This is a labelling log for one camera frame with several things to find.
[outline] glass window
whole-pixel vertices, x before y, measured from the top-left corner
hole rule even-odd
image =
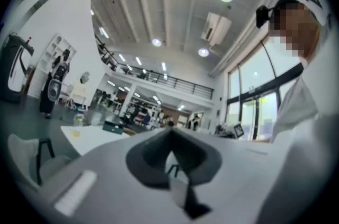
[[[276,93],[259,98],[259,120],[256,139],[268,139],[272,136],[276,121]]]
[[[239,85],[239,71],[235,70],[229,75],[229,98],[239,96],[240,85]]]
[[[300,60],[295,53],[286,51],[285,44],[280,42],[279,37],[269,37],[268,41],[265,43],[265,47],[271,58],[277,76],[282,75],[300,63]]]
[[[280,87],[280,96],[281,96],[281,102],[284,100],[286,93],[288,92],[288,90],[295,84],[296,79],[282,85]]]
[[[250,59],[241,65],[240,75],[242,78],[242,93],[248,92],[274,79],[271,63],[262,46]]]
[[[239,140],[251,140],[254,129],[255,100],[243,103],[242,127],[244,135]]]
[[[240,111],[240,104],[232,103],[228,106],[228,112],[226,116],[226,123],[227,124],[236,124],[239,119],[239,111]]]

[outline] white ceiling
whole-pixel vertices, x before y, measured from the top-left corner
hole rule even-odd
[[[154,68],[148,69],[159,71],[158,65],[170,49],[171,53],[180,56],[184,54],[209,70],[241,33],[258,2],[259,0],[233,0],[230,3],[221,0],[92,0],[95,12],[93,24],[96,34],[109,49],[120,52],[133,49],[134,53],[138,53],[138,50],[149,48],[148,54],[153,59],[148,64]],[[209,12],[227,17],[232,25],[221,45],[212,47],[210,55],[202,58],[198,55],[198,50],[208,48],[208,43],[200,37]],[[99,26],[105,28],[109,39],[100,35]],[[152,38],[160,39],[163,45],[153,47]],[[161,48],[164,57],[158,55],[158,50],[152,56],[155,48]]]
[[[114,79],[114,78],[110,77],[109,80],[115,84],[116,88],[118,88],[119,86],[122,87],[122,88],[124,88],[125,86],[128,87],[128,88],[131,87],[130,83],[124,82],[124,81],[119,80],[119,79]],[[191,111],[197,110],[197,109],[206,109],[205,107],[202,107],[200,105],[193,104],[193,103],[186,102],[186,101],[181,101],[180,99],[177,99],[177,98],[174,98],[174,97],[162,94],[162,93],[154,92],[150,89],[142,88],[142,87],[139,87],[139,86],[136,88],[135,93],[139,94],[141,99],[150,101],[152,103],[156,103],[156,101],[153,99],[153,96],[157,96],[158,99],[161,101],[163,106],[170,107],[170,108],[173,108],[173,109],[177,109],[181,105],[185,105],[184,110],[187,111],[187,112],[191,112]]]

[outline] white table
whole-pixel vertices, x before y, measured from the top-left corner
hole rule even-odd
[[[81,156],[100,145],[129,137],[126,133],[119,135],[104,131],[102,126],[61,126],[61,130]]]

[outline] air conditioner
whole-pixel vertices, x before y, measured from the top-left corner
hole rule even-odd
[[[211,46],[221,44],[231,24],[226,17],[209,12],[201,38],[209,41]]]

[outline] window frame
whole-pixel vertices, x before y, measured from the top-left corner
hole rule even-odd
[[[229,98],[226,101],[227,104],[227,110],[226,110],[226,115],[225,115],[225,122],[227,120],[227,115],[228,115],[228,109],[229,109],[229,105],[235,102],[239,102],[239,118],[238,121],[242,121],[242,112],[243,112],[243,103],[244,102],[248,102],[250,100],[255,100],[255,125],[254,125],[254,130],[252,133],[252,140],[255,140],[257,137],[257,131],[258,131],[258,121],[259,121],[259,109],[260,109],[260,105],[259,105],[259,98],[260,97],[264,97],[268,94],[271,93],[275,93],[276,94],[276,109],[277,112],[279,111],[282,99],[281,99],[281,94],[280,94],[280,87],[296,78],[298,78],[303,70],[304,67],[302,66],[301,63],[295,65],[293,68],[289,69],[288,71],[286,71],[285,73],[281,74],[280,76],[276,76],[276,72],[274,70],[273,64],[272,64],[272,60],[271,57],[269,55],[269,53],[266,50],[265,47],[265,41],[268,39],[268,34],[259,41],[259,43],[253,48],[253,50],[251,52],[249,52],[249,54],[240,62],[237,64],[236,67],[234,67],[229,73],[228,73],[228,83],[229,83],[229,87],[230,87],[230,74],[233,73],[236,69],[239,72],[239,96],[233,97],[233,98]],[[271,65],[271,69],[273,71],[273,75],[274,75],[274,79],[271,81],[268,81],[267,83],[256,87],[254,89],[252,89],[251,91],[242,93],[242,77],[241,77],[241,71],[240,71],[240,66],[243,65],[244,63],[246,63],[254,54],[256,54],[256,52],[258,52],[260,50],[260,48],[264,48],[266,55],[270,61],[270,65]]]

